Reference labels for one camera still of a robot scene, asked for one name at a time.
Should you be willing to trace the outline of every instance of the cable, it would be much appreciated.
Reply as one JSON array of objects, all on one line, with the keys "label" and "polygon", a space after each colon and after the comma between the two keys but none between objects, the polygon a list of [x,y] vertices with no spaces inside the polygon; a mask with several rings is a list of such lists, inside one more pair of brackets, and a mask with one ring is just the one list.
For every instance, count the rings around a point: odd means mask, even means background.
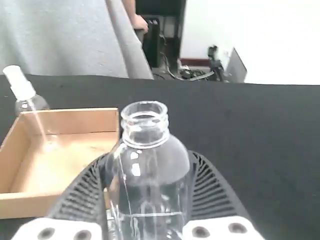
[{"label": "cable", "polygon": [[164,46],[167,46],[167,40],[166,40],[165,35],[162,33],[162,34],[159,35],[159,37],[163,39]]},{"label": "cable", "polygon": [[153,76],[157,76],[157,77],[162,78],[163,80],[166,80],[164,76],[161,76],[160,74],[157,74],[157,73],[153,73]]},{"label": "cable", "polygon": [[[183,79],[192,79],[205,75],[206,72],[200,69],[186,69],[180,72],[180,75]],[[208,77],[203,78],[202,80],[209,81]]]},{"label": "cable", "polygon": [[174,75],[171,71],[170,71],[170,66],[169,66],[169,62],[168,62],[168,58],[167,56],[163,53],[163,52],[160,52],[163,57],[164,57],[164,61],[165,61],[165,65],[166,65],[166,70],[167,72],[170,74],[170,76],[174,79],[177,79],[177,80],[181,80],[181,81],[196,81],[196,80],[200,80],[200,79],[205,79],[205,78],[208,78],[210,76],[212,76],[213,74],[215,74],[213,71],[207,73],[207,74],[204,74],[204,75],[201,75],[201,76],[197,76],[197,77],[193,77],[193,78],[190,78],[190,79],[183,79],[183,78],[180,78],[180,77],[177,77],[176,75]]}]

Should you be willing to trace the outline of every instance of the person's hand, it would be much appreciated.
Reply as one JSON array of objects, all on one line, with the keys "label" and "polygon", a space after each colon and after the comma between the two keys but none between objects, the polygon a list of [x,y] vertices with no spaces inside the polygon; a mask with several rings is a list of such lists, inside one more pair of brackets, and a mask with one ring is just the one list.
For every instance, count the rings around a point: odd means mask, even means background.
[{"label": "person's hand", "polygon": [[135,15],[131,20],[134,29],[143,29],[144,33],[148,32],[148,23],[140,15]]}]

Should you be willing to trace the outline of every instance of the spray bottle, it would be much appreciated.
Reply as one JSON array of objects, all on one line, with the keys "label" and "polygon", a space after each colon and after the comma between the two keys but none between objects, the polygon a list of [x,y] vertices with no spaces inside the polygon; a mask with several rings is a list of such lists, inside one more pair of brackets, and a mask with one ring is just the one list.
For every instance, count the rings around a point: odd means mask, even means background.
[{"label": "spray bottle", "polygon": [[16,97],[15,114],[17,116],[22,112],[50,109],[47,101],[36,93],[19,66],[7,66],[3,69],[3,73]]},{"label": "spray bottle", "polygon": [[33,112],[32,117],[29,117],[25,122],[27,132],[30,135],[35,131],[40,133],[45,143],[44,149],[46,151],[55,149],[58,146],[55,125],[51,119],[45,121],[47,124],[44,126],[44,121],[37,112],[50,109],[47,101],[42,96],[37,95],[31,82],[27,80],[19,66],[7,66],[3,69],[3,73],[8,79],[11,90],[16,97],[15,114],[19,116],[22,112]]}]

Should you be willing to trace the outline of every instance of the screw hole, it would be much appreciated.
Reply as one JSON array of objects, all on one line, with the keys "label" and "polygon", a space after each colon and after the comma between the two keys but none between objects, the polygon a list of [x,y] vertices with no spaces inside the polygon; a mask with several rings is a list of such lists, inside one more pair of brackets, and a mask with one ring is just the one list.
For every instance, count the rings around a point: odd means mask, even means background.
[{"label": "screw hole", "polygon": [[210,233],[203,226],[197,226],[192,229],[192,235],[196,238],[205,239],[210,236]]},{"label": "screw hole", "polygon": [[245,234],[247,229],[240,223],[232,223],[229,225],[229,231],[233,234]]},{"label": "screw hole", "polygon": [[38,239],[39,240],[47,240],[53,236],[55,233],[55,229],[52,227],[47,227],[43,229],[39,234],[38,234]]},{"label": "screw hole", "polygon": [[82,230],[76,233],[74,236],[74,240],[90,240],[91,239],[91,232],[88,230]]}]

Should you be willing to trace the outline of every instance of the person's arm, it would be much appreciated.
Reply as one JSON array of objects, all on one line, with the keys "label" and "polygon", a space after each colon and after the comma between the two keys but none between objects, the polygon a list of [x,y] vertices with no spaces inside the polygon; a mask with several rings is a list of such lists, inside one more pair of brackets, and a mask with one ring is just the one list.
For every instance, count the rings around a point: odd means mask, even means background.
[{"label": "person's arm", "polygon": [[147,22],[136,14],[136,0],[122,0],[122,2],[133,28],[143,29],[145,33],[148,32]]}]

